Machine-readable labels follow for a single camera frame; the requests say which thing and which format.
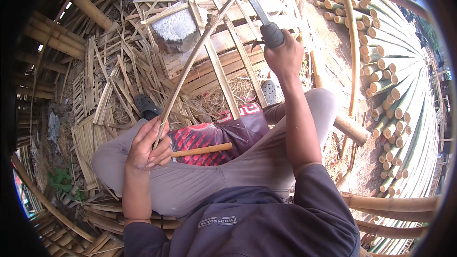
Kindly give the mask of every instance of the shirt sleeve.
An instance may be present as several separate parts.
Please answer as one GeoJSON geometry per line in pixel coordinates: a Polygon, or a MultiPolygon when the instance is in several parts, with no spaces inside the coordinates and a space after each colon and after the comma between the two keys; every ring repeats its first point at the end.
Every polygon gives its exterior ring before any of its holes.
{"type": "Polygon", "coordinates": [[[149,223],[134,222],[124,228],[124,256],[158,256],[168,242],[164,231],[149,223]]]}
{"type": "Polygon", "coordinates": [[[332,242],[351,248],[347,256],[358,256],[359,229],[326,168],[320,164],[307,166],[297,176],[295,185],[295,204],[327,224],[332,242]]]}

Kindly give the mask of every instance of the left hand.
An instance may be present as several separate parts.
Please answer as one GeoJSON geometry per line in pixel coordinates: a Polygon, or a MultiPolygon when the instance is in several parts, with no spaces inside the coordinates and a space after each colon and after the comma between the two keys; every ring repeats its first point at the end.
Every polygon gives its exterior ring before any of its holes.
{"type": "Polygon", "coordinates": [[[141,126],[132,141],[132,147],[125,161],[126,167],[150,171],[157,165],[164,166],[170,162],[173,151],[171,149],[171,139],[167,136],[169,130],[168,121],[165,123],[160,143],[157,148],[152,150],[161,124],[159,118],[160,116],[157,116],[141,126]]]}

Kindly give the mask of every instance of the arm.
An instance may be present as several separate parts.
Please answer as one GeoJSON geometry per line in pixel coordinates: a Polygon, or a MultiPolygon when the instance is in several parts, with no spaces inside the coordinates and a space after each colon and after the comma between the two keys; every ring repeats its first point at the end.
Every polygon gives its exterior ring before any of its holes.
{"type": "Polygon", "coordinates": [[[319,139],[309,110],[302,83],[298,77],[303,47],[283,29],[284,43],[275,48],[265,47],[265,60],[277,75],[286,101],[286,147],[295,177],[311,164],[322,164],[319,139]]]}
{"type": "Polygon", "coordinates": [[[159,116],[144,124],[134,140],[125,162],[124,188],[122,198],[124,227],[133,222],[151,223],[151,194],[149,171],[156,165],[165,165],[171,160],[171,139],[166,136],[168,122],[162,132],[162,141],[152,149],[159,128],[159,116]]]}

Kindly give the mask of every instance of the knife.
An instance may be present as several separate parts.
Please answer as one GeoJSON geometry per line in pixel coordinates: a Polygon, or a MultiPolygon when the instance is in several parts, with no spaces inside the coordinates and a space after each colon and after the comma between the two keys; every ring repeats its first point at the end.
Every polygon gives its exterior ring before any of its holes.
{"type": "Polygon", "coordinates": [[[260,33],[263,36],[263,41],[254,42],[252,48],[259,44],[266,44],[270,49],[281,46],[284,43],[284,35],[279,29],[278,25],[276,25],[274,22],[270,22],[268,15],[260,6],[259,0],[248,1],[251,3],[252,8],[257,13],[258,18],[262,22],[262,26],[260,26],[260,33]]]}

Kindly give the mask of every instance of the hand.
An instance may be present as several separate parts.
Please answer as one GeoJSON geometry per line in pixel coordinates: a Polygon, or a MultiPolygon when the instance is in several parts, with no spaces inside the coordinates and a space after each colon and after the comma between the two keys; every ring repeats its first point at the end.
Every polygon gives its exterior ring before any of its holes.
{"type": "Polygon", "coordinates": [[[130,148],[129,156],[125,162],[126,167],[150,171],[157,165],[164,166],[171,160],[171,139],[167,136],[169,130],[168,121],[165,123],[161,135],[161,141],[157,148],[152,150],[155,139],[159,133],[161,121],[160,116],[153,118],[141,126],[130,148]]]}
{"type": "Polygon", "coordinates": [[[279,82],[298,78],[303,62],[303,46],[298,43],[287,29],[281,30],[284,34],[284,43],[270,49],[265,45],[264,56],[266,63],[277,75],[279,82]]]}

